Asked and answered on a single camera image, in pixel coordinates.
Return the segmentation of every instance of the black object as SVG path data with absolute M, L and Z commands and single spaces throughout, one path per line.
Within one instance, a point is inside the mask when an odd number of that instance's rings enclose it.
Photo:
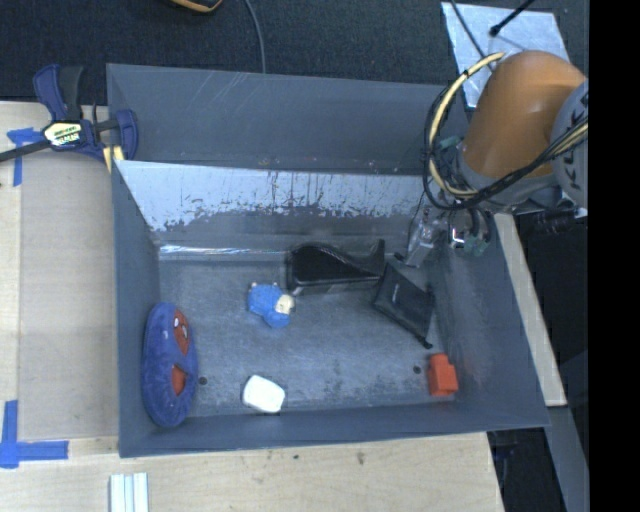
M 545 236 L 566 233 L 580 224 L 584 224 L 585 227 L 587 224 L 586 217 L 576 218 L 576 212 L 573 208 L 535 212 L 526 217 L 521 216 L 518 220 L 518 229 L 522 239 L 527 239 L 534 235 Z
M 289 252 L 287 289 L 302 293 L 328 293 L 375 286 L 384 273 L 384 240 L 372 252 L 351 256 L 327 244 L 303 244 Z
M 509 23 L 516 16 L 518 16 L 518 14 L 520 14 L 522 11 L 524 11 L 533 2 L 535 2 L 535 0 L 527 0 L 526 2 L 524 2 L 520 7 L 515 9 L 511 14 L 509 14 L 509 16 L 507 16 L 505 19 L 503 19 L 500 23 L 497 23 L 493 27 L 491 27 L 491 29 L 489 30 L 489 35 L 491 37 L 496 37 L 507 23 Z
M 429 286 L 426 290 L 421 289 L 395 267 L 387 264 L 373 307 L 412 332 L 425 348 L 430 349 L 433 345 L 427 341 L 427 332 L 434 301 L 433 291 Z

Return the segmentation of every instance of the blue tape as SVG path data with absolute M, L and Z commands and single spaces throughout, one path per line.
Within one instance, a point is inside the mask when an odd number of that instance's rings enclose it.
M 18 442 L 18 401 L 4 404 L 0 468 L 15 469 L 22 461 L 68 459 L 69 441 Z
M 44 140 L 43 135 L 34 130 L 33 128 L 21 128 L 19 130 L 9 130 L 7 137 L 13 142 L 16 147 L 20 147 L 23 144 L 31 144 L 33 142 L 40 142 Z M 22 183 L 22 157 L 16 158 L 13 166 L 13 186 L 17 187 Z

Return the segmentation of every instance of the blue oval toy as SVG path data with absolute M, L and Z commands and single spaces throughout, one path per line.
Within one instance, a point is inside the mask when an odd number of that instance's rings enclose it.
M 151 419 L 175 427 L 189 413 L 198 360 L 193 330 L 175 304 L 160 302 L 149 316 L 142 352 L 142 399 Z

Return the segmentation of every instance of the white sponge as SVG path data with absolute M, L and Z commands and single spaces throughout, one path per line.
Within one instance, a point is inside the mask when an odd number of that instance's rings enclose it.
M 284 389 L 259 375 L 253 375 L 242 392 L 245 405 L 267 413 L 280 412 L 284 397 Z

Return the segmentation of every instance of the cable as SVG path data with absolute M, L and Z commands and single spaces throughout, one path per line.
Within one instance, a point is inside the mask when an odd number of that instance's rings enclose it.
M 529 165 L 522 167 L 516 171 L 507 174 L 503 178 L 497 180 L 493 184 L 481 189 L 480 191 L 474 192 L 474 195 L 470 199 L 466 199 L 460 203 L 445 205 L 439 202 L 434 202 L 434 206 L 438 208 L 442 208 L 444 210 L 462 210 L 466 208 L 472 208 L 477 206 L 483 201 L 499 194 L 506 188 L 513 185 L 516 181 L 524 178 L 527 174 L 530 174 L 542 164 L 553 160 L 554 158 L 558 158 L 564 153 L 575 149 L 577 146 L 582 144 L 587 140 L 587 138 L 583 135 L 587 133 L 588 130 L 588 121 L 589 117 L 585 116 L 578 123 L 576 123 L 571 130 L 566 132 L 563 136 L 558 137 L 555 141 L 553 141 L 537 158 L 533 160 Z M 425 190 L 429 200 L 431 201 L 433 198 L 433 194 L 430 190 Z
M 418 213 L 420 213 L 420 209 L 422 208 L 422 201 L 424 200 L 424 196 L 425 196 L 425 193 L 423 191 L 422 194 L 420 195 L 420 201 L 418 201 L 418 206 L 416 207 L 416 212 L 413 214 L 413 217 L 411 217 L 411 221 L 409 221 L 409 232 L 407 233 L 407 245 L 409 245 L 409 243 L 411 243 L 411 226 L 415 222 L 416 217 L 418 216 Z
M 464 18 L 462 17 L 462 14 L 460 13 L 460 10 L 458 9 L 458 4 L 456 4 L 455 0 L 449 0 L 451 2 L 451 6 L 453 7 L 453 10 L 456 13 L 456 16 L 458 17 L 458 20 L 460 20 L 460 23 L 462 24 L 462 28 L 464 29 L 464 31 L 467 33 L 467 35 L 469 36 L 469 39 L 471 39 L 471 43 L 473 44 L 473 46 L 476 47 L 476 51 L 480 54 L 480 57 L 482 57 L 483 59 L 486 57 L 486 54 L 482 51 L 482 48 L 480 48 L 480 45 L 478 44 L 478 41 L 476 40 L 475 37 L 473 37 L 473 34 L 471 33 L 471 29 L 469 29 L 469 26 L 467 25 L 467 22 L 464 21 Z
M 516 16 L 518 16 L 522 11 L 524 11 L 527 7 L 529 7 L 533 2 L 535 2 L 535 0 L 527 0 L 520 7 L 518 7 L 516 10 L 514 10 L 511 14 L 509 14 L 509 16 L 507 16 L 500 23 L 498 23 L 498 24 L 494 25 L 493 27 L 491 27 L 491 29 L 489 30 L 489 35 L 491 37 L 496 37 L 500 33 L 500 31 L 505 27 L 505 25 L 507 23 L 509 23 Z
M 255 11 L 253 10 L 253 6 L 249 0 L 244 0 L 247 9 L 249 9 L 249 13 L 251 13 L 251 18 L 253 19 L 253 24 L 256 27 L 256 34 L 258 35 L 258 44 L 260 45 L 260 60 L 262 62 L 262 72 L 264 74 L 267 73 L 267 59 L 264 54 L 264 41 L 262 39 L 262 30 L 260 30 L 260 23 L 258 23 L 258 17 L 256 16 Z
M 497 60 L 500 60 L 502 57 L 504 57 L 505 53 L 504 52 L 498 52 L 498 53 L 492 53 L 491 55 L 488 55 L 487 57 L 484 57 L 483 59 L 479 60 L 478 62 L 476 62 L 473 66 L 469 67 L 468 69 L 466 69 L 465 71 L 463 71 L 458 78 L 456 78 L 456 80 L 445 89 L 444 94 L 442 96 L 442 100 L 437 104 L 437 107 L 435 107 L 435 111 L 433 114 L 433 120 L 431 122 L 431 126 L 429 127 L 428 130 L 428 137 L 427 137 L 427 148 L 432 148 L 433 147 L 433 141 L 435 140 L 435 137 L 438 133 L 438 130 L 440 129 L 440 125 L 442 124 L 442 121 L 444 119 L 444 115 L 447 112 L 448 108 L 449 108 L 449 104 L 451 103 L 451 100 L 453 99 L 453 96 L 456 94 L 456 92 L 458 91 L 458 89 L 462 86 L 462 84 L 467 81 L 469 78 L 471 78 L 475 73 L 477 73 L 478 71 L 480 71 L 484 66 L 487 66 L 488 64 L 495 62 Z M 460 195 L 460 196 L 470 196 L 476 193 L 476 191 L 469 191 L 469 190 L 461 190 L 461 189 L 455 189 L 455 188 L 449 188 L 449 186 L 444 182 L 444 180 L 440 177 L 440 174 L 438 173 L 438 169 L 436 168 L 434 162 L 433 162 L 433 158 L 432 154 L 428 154 L 427 155 L 427 162 L 429 165 L 429 171 L 431 173 L 431 175 L 433 176 L 434 180 L 436 181 L 436 183 L 440 186 L 440 188 L 446 190 L 447 192 L 449 192 L 450 194 L 453 195 Z
M 448 87 L 446 87 L 441 93 L 438 95 L 436 100 L 432 103 L 429 114 L 427 116 L 427 121 L 425 122 L 425 130 L 424 130 L 424 138 L 425 138 L 425 170 L 423 175 L 423 187 L 425 188 L 425 193 L 430 201 L 439 208 L 447 209 L 447 210 L 458 210 L 464 208 L 471 208 L 482 201 L 489 199 L 490 197 L 502 192 L 507 187 L 513 185 L 516 181 L 522 179 L 527 174 L 533 172 L 535 169 L 543 165 L 544 163 L 557 158 L 561 154 L 566 153 L 567 151 L 573 149 L 577 145 L 581 144 L 586 140 L 586 134 L 588 130 L 588 116 L 581 119 L 578 123 L 576 123 L 569 131 L 567 131 L 563 136 L 559 137 L 553 143 L 551 143 L 533 162 L 529 165 L 518 169 L 506 176 L 502 179 L 496 181 L 492 185 L 477 191 L 471 187 L 466 189 L 456 188 L 451 184 L 447 183 L 438 170 L 436 166 L 436 159 L 440 156 L 440 148 L 437 144 L 435 144 L 435 140 L 440 130 L 440 126 L 443 122 L 443 119 L 448 112 L 450 103 L 457 93 L 458 89 L 462 86 L 462 84 L 468 80 L 473 74 L 477 73 L 484 66 L 489 65 L 490 63 L 501 59 L 505 55 L 504 52 L 491 54 L 481 60 L 479 60 L 476 64 L 466 69 L 462 72 L 458 78 Z M 430 175 L 433 180 L 438 184 L 438 186 L 448 192 L 449 194 L 456 197 L 458 200 L 465 199 L 465 201 L 458 204 L 450 204 L 444 205 L 438 201 L 434 201 L 433 194 L 429 190 L 428 180 L 426 180 L 426 176 Z

